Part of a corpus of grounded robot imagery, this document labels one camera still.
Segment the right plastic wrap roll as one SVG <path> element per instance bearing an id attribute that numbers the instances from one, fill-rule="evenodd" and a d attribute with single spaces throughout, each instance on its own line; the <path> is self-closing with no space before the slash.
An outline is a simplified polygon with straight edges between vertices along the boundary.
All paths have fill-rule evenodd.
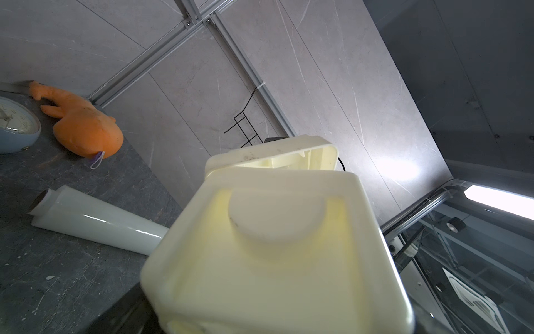
<path id="1" fill-rule="evenodd" d="M 43 191 L 29 208 L 37 228 L 78 237 L 145 256 L 168 228 L 69 186 Z"/>

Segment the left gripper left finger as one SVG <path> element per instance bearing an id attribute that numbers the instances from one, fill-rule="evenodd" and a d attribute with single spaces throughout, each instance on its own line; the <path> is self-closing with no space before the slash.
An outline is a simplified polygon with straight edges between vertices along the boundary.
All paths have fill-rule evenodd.
<path id="1" fill-rule="evenodd" d="M 160 333 L 157 316 L 137 283 L 83 333 Z"/>

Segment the white wrap dispenser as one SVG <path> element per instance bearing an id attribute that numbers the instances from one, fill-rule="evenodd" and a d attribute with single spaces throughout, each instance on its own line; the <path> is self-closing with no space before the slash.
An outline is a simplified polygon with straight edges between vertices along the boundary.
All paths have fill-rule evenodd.
<path id="1" fill-rule="evenodd" d="M 211 157 L 140 273 L 166 333 L 413 333 L 357 175 L 297 136 Z"/>

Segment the orange plush toy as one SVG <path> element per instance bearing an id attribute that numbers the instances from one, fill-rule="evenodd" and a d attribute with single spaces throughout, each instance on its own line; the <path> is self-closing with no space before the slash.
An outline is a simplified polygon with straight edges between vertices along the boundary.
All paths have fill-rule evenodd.
<path id="1" fill-rule="evenodd" d="M 86 159 L 107 159 L 121 149 L 124 136 L 116 119 L 83 97 L 38 82 L 29 84 L 29 92 L 35 101 L 46 99 L 54 103 L 40 109 L 58 120 L 53 127 L 54 136 L 71 153 Z"/>

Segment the small grey alarm clock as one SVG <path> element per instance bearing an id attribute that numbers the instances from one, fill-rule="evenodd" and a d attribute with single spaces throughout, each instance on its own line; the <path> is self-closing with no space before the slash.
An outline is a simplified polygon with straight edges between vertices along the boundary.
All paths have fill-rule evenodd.
<path id="1" fill-rule="evenodd" d="M 28 108 L 1 97 L 1 154 L 26 150 L 37 141 L 41 130 L 39 119 Z"/>

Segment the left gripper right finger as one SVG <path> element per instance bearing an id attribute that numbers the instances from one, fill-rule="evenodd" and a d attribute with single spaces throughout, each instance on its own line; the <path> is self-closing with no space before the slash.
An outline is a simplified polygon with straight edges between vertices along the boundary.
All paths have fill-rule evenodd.
<path id="1" fill-rule="evenodd" d="M 444 313 L 435 301 L 430 301 L 425 296 L 420 299 L 411 294 L 408 295 L 408 298 L 414 313 L 414 333 L 454 333 L 445 320 Z"/>

